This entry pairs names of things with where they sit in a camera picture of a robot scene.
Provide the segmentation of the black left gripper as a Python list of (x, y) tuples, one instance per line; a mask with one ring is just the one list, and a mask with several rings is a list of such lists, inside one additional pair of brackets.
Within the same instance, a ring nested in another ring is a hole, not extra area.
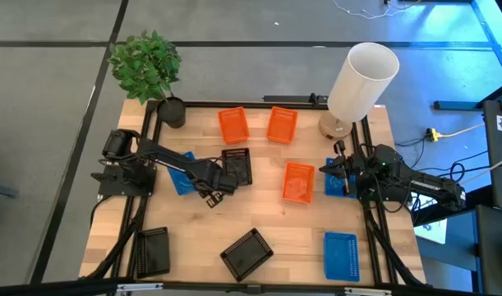
[(191, 164), (192, 183), (202, 199), (207, 198), (210, 208), (216, 207), (224, 197), (224, 193), (233, 195), (237, 190), (238, 180), (229, 175), (214, 160), (194, 160)]

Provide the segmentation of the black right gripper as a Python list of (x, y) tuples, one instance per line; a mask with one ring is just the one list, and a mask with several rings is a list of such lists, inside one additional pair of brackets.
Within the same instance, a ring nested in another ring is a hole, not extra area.
[(338, 156), (335, 159), (327, 158), (320, 171), (341, 178), (344, 194), (373, 194), (375, 179), (368, 173), (365, 155), (358, 152), (346, 156), (345, 148), (344, 141), (338, 140), (334, 144), (334, 151)]

